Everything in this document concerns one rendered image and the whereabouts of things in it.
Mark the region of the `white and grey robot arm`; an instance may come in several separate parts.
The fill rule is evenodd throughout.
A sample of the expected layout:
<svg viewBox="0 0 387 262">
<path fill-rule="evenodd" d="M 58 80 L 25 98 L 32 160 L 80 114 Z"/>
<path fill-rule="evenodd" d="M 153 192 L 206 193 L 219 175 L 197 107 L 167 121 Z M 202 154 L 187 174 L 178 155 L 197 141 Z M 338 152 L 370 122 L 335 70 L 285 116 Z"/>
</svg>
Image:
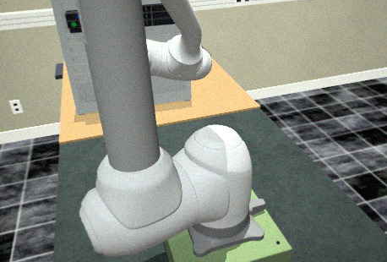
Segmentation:
<svg viewBox="0 0 387 262">
<path fill-rule="evenodd" d="M 150 76 L 193 81 L 212 68 L 189 0 L 160 1 L 181 32 L 167 43 L 146 39 L 141 0 L 75 0 L 107 152 L 79 217 L 105 256 L 186 229 L 200 258 L 264 238 L 253 215 L 266 204 L 251 199 L 251 158 L 235 130 L 203 127 L 173 158 L 159 146 Z"/>
</svg>

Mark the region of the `orange flat board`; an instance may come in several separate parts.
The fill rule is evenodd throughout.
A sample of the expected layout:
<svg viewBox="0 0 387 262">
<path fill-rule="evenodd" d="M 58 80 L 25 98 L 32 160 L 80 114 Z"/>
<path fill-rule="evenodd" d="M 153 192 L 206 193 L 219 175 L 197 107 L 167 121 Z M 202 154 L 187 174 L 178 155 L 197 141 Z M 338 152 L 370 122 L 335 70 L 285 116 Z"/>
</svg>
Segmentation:
<svg viewBox="0 0 387 262">
<path fill-rule="evenodd" d="M 212 59 L 212 58 L 211 58 Z M 210 73 L 191 81 L 192 100 L 155 104 L 157 127 L 259 109 L 260 105 L 212 59 Z M 103 136 L 99 112 L 76 112 L 65 61 L 59 144 Z"/>
</svg>

